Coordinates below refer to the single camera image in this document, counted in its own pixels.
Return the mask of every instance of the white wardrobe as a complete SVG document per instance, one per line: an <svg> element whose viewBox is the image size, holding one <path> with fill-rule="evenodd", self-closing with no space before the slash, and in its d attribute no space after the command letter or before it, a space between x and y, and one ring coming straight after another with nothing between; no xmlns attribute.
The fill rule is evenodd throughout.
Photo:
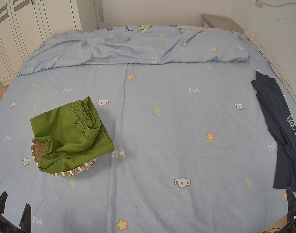
<svg viewBox="0 0 296 233"><path fill-rule="evenodd" d="M0 81L51 35L81 29L97 29L94 0L0 0Z"/></svg>

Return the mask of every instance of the nightstand top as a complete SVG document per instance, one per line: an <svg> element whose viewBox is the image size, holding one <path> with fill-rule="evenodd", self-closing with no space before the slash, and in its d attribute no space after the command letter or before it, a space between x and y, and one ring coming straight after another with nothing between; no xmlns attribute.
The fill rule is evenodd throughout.
<svg viewBox="0 0 296 233"><path fill-rule="evenodd" d="M230 18L202 14L204 22L211 28L219 28L244 33L244 29Z"/></svg>

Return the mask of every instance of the folded green clothing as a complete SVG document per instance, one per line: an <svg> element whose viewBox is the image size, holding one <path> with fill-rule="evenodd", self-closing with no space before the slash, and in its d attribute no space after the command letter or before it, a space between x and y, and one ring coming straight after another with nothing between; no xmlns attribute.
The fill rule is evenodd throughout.
<svg viewBox="0 0 296 233"><path fill-rule="evenodd" d="M66 172L114 151L89 97L65 104L31 119L34 137L45 145L39 169Z"/></svg>

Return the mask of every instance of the white headboard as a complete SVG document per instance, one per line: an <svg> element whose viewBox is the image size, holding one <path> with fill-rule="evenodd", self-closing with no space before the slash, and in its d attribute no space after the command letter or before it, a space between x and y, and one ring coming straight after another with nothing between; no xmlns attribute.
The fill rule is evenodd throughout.
<svg viewBox="0 0 296 233"><path fill-rule="evenodd" d="M247 35L296 97L296 0L253 1Z"/></svg>

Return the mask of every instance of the patterned bedding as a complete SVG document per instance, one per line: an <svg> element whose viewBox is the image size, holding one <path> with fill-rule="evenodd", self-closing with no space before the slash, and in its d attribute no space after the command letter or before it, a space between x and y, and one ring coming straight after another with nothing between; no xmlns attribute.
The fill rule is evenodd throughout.
<svg viewBox="0 0 296 233"><path fill-rule="evenodd" d="M260 232L287 200L273 188L277 144L255 69L275 77L296 123L290 93L237 33L144 25L51 37L0 103L5 216L18 223L29 203L32 232ZM39 171L30 119L87 96L115 151L75 176Z"/></svg>

